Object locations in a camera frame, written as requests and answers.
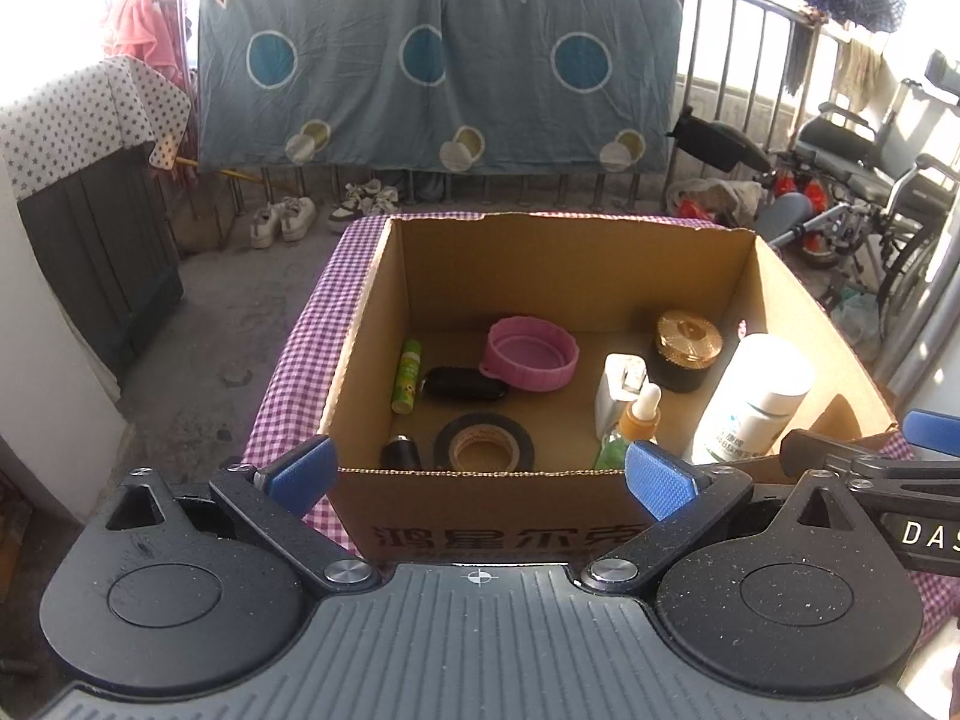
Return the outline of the green dropper bottle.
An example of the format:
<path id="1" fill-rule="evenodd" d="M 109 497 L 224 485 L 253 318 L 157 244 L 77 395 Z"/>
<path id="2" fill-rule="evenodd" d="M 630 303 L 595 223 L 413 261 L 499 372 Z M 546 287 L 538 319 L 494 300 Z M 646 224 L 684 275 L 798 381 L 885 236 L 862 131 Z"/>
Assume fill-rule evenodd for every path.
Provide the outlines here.
<path id="1" fill-rule="evenodd" d="M 638 396 L 623 408 L 620 416 L 601 438 L 596 470 L 623 470 L 626 449 L 638 440 L 656 440 L 661 421 L 662 390 L 657 383 L 646 382 Z"/>

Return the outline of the small black cylinder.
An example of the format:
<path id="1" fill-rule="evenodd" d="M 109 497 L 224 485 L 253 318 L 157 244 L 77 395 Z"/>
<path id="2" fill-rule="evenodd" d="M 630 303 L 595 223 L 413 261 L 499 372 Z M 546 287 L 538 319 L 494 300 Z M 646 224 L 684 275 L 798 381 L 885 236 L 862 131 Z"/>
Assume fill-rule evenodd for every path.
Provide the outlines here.
<path id="1" fill-rule="evenodd" d="M 415 440 L 404 434 L 392 436 L 382 445 L 379 461 L 384 470 L 420 470 L 420 450 Z"/>

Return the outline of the white power adapter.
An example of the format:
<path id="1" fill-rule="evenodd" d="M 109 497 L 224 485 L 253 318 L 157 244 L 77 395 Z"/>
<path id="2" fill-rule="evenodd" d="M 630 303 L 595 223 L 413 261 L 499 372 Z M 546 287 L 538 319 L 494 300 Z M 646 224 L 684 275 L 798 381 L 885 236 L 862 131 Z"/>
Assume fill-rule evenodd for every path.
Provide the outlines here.
<path id="1" fill-rule="evenodd" d="M 640 396 L 647 379 L 646 361 L 638 355 L 605 356 L 594 397 L 594 433 L 601 439 L 619 421 L 626 405 Z"/>

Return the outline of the white pill bottle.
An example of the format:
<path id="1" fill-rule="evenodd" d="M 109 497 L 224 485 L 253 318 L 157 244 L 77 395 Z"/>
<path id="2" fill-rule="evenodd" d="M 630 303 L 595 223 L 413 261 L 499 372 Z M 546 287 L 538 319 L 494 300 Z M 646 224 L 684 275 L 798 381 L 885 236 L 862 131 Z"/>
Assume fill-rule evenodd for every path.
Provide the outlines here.
<path id="1" fill-rule="evenodd" d="M 791 340 L 745 335 L 704 408 L 688 460 L 729 465 L 768 454 L 814 383 L 814 363 Z"/>

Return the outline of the green tube bottle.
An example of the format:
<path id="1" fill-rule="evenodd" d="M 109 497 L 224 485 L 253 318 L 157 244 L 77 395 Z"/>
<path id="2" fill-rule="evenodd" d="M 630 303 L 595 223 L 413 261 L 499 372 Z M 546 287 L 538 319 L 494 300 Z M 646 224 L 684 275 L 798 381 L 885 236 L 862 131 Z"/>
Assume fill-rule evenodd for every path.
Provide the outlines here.
<path id="1" fill-rule="evenodd" d="M 416 387 L 420 380 L 421 344 L 413 338 L 405 341 L 398 358 L 392 387 L 391 410 L 396 415 L 409 415 L 415 408 Z"/>

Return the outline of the gold lid black jar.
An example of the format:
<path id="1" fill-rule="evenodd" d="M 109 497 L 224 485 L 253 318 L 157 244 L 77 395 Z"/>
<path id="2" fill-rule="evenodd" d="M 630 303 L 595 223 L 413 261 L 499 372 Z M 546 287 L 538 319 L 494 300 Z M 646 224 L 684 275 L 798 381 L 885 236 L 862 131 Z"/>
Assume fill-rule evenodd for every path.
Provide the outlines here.
<path id="1" fill-rule="evenodd" d="M 724 348 L 713 322 L 688 310 L 666 310 L 656 320 L 647 377 L 675 394 L 691 394 L 703 385 Z"/>

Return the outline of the black tape roll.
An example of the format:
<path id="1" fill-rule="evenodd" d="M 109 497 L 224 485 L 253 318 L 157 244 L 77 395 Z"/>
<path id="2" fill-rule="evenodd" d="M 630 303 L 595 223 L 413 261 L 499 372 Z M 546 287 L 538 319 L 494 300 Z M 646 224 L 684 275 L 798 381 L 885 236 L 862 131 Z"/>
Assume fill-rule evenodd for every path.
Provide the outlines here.
<path id="1" fill-rule="evenodd" d="M 480 411 L 459 416 L 433 444 L 438 470 L 457 473 L 527 473 L 535 466 L 534 440 L 519 422 Z"/>

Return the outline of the black oval case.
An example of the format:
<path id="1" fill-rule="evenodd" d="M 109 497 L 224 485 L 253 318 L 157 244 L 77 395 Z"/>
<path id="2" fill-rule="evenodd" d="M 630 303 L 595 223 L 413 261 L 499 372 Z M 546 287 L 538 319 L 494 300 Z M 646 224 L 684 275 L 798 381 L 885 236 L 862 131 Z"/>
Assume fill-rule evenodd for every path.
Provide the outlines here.
<path id="1" fill-rule="evenodd" d="M 457 403 L 494 403 L 509 394 L 509 385 L 485 376 L 477 367 L 438 366 L 423 377 L 420 392 Z"/>

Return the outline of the purple checkered tablecloth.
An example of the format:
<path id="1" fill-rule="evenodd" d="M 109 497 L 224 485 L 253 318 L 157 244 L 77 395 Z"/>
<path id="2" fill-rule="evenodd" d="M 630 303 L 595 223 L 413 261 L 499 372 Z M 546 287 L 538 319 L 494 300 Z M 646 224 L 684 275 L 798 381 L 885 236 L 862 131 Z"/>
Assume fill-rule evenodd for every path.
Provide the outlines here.
<path id="1" fill-rule="evenodd" d="M 652 215 L 589 215 L 589 213 L 407 213 L 387 218 L 374 216 L 370 221 L 353 223 L 350 231 L 335 246 L 329 263 L 324 266 L 295 327 L 286 340 L 278 358 L 277 367 L 268 382 L 262 403 L 254 419 L 251 435 L 242 460 L 260 468 L 279 457 L 286 450 L 306 440 L 320 427 L 325 405 L 331 398 L 335 372 L 347 343 L 352 321 L 359 316 L 361 296 L 368 273 L 373 268 L 377 246 L 381 241 L 387 220 L 391 221 L 450 221 L 477 224 L 488 218 L 547 218 L 547 220 L 601 220 L 619 224 L 651 223 L 674 226 L 690 231 L 724 231 L 717 224 L 703 221 L 680 221 L 669 216 Z M 342 520 L 329 499 L 304 516 L 304 523 L 327 536 L 338 546 L 356 553 Z M 921 644 L 947 624 L 949 617 L 958 617 L 958 578 L 942 575 L 911 574 L 924 605 L 924 624 Z"/>

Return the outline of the brown cardboard box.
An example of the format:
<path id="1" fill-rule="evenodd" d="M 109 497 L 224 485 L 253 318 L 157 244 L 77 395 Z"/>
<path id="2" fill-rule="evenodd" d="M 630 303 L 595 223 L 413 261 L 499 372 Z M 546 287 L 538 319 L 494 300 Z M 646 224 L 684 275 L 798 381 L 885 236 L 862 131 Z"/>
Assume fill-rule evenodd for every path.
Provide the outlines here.
<path id="1" fill-rule="evenodd" d="M 368 220 L 335 258 L 359 284 L 320 427 L 337 449 L 332 505 L 373 561 L 583 559 L 647 523 L 597 466 L 610 356 L 651 355 L 658 318 L 686 310 L 726 349 L 773 333 L 814 376 L 791 422 L 839 440 L 883 436 L 892 411 L 809 291 L 755 234 L 617 216 Z M 421 395 L 392 408 L 407 341 L 425 369 L 478 367 L 490 328 L 534 317 L 569 333 L 568 380 L 491 405 Z"/>

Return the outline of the black wheelchair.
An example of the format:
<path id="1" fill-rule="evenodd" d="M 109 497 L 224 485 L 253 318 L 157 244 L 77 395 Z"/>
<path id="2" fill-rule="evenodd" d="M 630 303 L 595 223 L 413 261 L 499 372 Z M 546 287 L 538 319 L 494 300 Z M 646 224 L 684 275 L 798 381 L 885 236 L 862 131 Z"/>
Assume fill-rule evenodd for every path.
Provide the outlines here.
<path id="1" fill-rule="evenodd" d="M 812 268 L 848 271 L 855 283 L 870 266 L 887 333 L 958 199 L 957 154 L 935 154 L 937 138 L 957 135 L 958 67 L 940 52 L 921 82 L 898 83 L 878 124 L 823 103 L 778 154 L 755 231 Z"/>

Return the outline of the polka dot covered cabinet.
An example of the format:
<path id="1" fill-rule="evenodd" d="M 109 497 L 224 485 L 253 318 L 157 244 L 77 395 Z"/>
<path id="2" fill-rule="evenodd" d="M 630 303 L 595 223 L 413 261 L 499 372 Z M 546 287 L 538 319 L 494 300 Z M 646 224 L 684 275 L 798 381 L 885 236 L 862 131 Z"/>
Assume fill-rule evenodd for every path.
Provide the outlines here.
<path id="1" fill-rule="evenodd" d="M 189 96 L 132 57 L 2 109 L 2 160 L 34 257 L 117 379 L 182 298 L 156 174 L 174 167 L 189 119 Z"/>

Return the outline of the blue patterned hanging blanket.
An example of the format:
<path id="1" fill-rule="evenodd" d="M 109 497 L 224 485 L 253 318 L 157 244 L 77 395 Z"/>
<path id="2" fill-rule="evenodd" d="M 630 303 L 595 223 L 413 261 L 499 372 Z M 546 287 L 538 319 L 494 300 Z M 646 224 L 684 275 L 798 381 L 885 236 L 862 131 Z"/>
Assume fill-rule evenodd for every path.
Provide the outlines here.
<path id="1" fill-rule="evenodd" d="M 683 0 L 200 0 L 199 161 L 659 172 Z"/>

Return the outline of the metal balcony railing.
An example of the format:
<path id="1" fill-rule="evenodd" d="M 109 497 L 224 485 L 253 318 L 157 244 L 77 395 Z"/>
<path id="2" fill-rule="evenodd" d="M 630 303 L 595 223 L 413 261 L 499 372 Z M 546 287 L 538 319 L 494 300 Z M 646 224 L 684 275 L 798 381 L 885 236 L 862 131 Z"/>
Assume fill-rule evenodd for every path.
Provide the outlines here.
<path id="1" fill-rule="evenodd" d="M 835 96 L 828 25 L 771 0 L 685 0 L 672 112 L 735 128 L 765 153 Z"/>

